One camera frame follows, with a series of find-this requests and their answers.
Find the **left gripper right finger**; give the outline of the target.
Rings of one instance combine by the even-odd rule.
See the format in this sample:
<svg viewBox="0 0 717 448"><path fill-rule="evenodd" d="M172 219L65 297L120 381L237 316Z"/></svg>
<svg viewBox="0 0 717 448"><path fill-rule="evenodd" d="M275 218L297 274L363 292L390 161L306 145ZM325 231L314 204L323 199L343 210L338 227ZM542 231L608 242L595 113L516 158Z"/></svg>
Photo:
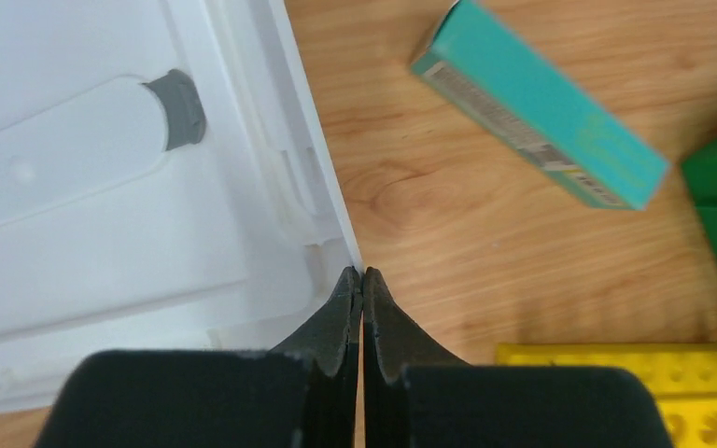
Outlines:
<svg viewBox="0 0 717 448"><path fill-rule="evenodd" d="M620 368L472 365L430 337L374 268L362 281L370 447L669 447L643 383Z"/></svg>

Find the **white tray lid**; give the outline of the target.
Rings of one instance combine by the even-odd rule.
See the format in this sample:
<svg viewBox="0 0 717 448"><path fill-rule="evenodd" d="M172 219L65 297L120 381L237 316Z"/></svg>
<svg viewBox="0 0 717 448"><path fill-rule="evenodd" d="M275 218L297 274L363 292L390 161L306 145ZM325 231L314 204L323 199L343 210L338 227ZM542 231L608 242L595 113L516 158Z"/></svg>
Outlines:
<svg viewBox="0 0 717 448"><path fill-rule="evenodd" d="M281 1L0 1L0 414L263 349L359 247Z"/></svg>

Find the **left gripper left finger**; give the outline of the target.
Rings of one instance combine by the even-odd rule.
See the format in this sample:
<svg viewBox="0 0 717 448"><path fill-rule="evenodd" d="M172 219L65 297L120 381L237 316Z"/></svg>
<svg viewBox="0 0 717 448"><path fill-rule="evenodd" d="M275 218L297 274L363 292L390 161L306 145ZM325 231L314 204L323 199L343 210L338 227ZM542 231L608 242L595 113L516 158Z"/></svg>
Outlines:
<svg viewBox="0 0 717 448"><path fill-rule="evenodd" d="M69 376L39 447L350 447L360 277L269 350L110 350Z"/></svg>

